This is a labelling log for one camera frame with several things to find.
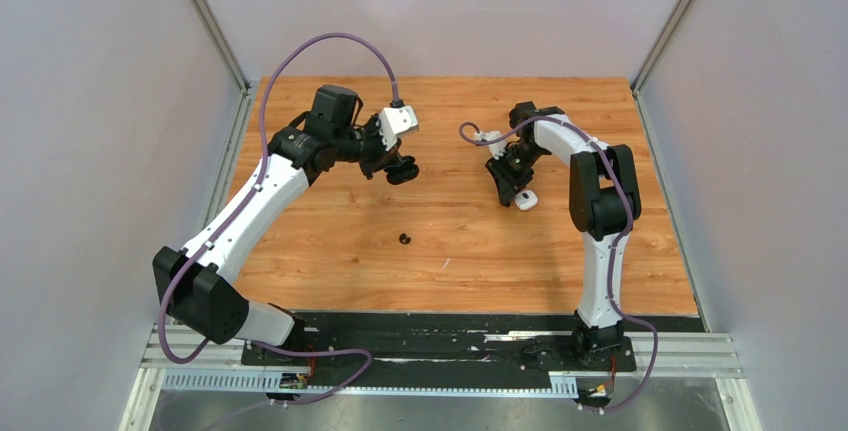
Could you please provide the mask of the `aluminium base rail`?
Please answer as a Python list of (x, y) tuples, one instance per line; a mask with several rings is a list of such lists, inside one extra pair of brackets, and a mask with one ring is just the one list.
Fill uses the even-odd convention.
[(164, 388), (318, 395), (339, 386), (344, 394), (401, 396), (576, 398), (606, 393), (616, 383), (649, 379), (742, 379), (732, 339), (724, 334), (630, 332), (621, 349), (578, 359), (567, 331), (420, 330), (391, 336), (351, 331), (363, 356), (290, 358), (241, 340), (207, 346), (188, 364), (176, 364), (152, 335), (141, 367), (164, 374)]

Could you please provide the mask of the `white earbud charging case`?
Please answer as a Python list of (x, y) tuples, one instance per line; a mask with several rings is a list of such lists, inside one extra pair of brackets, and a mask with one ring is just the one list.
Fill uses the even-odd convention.
[(534, 191), (525, 189), (516, 194), (513, 202), (520, 211), (529, 211), (538, 205), (539, 198)]

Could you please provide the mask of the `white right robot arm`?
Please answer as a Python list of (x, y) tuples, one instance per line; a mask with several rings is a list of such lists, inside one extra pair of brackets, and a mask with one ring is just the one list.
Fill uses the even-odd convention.
[(523, 102), (509, 117), (507, 133), (477, 130), (473, 139), (490, 151), (485, 167), (504, 207), (529, 210), (537, 204), (528, 185), (540, 157), (552, 155), (567, 165), (569, 215), (584, 243), (584, 277), (564, 352), (580, 366), (596, 368), (624, 345), (624, 319), (615, 297), (624, 249), (641, 213), (632, 150), (589, 135), (557, 107)]

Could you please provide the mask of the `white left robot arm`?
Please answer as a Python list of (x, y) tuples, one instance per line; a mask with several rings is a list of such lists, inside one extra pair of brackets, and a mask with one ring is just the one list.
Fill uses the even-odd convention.
[(222, 211), (179, 249), (162, 247), (152, 268), (164, 316), (205, 343), (260, 341), (283, 364), (298, 362), (306, 337), (286, 310), (249, 300), (234, 283), (250, 253), (279, 215), (337, 163), (355, 163), (393, 185), (418, 167), (400, 153), (402, 136), (419, 128), (413, 108), (394, 101), (359, 125), (363, 102), (348, 88), (323, 85), (312, 106), (273, 135), (250, 178)]

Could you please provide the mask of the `black earbud case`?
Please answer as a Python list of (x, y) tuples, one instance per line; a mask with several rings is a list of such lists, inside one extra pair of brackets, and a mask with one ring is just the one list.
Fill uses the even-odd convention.
[(399, 156), (398, 160), (384, 168), (386, 180), (391, 185), (401, 185), (418, 177), (420, 168), (413, 156)]

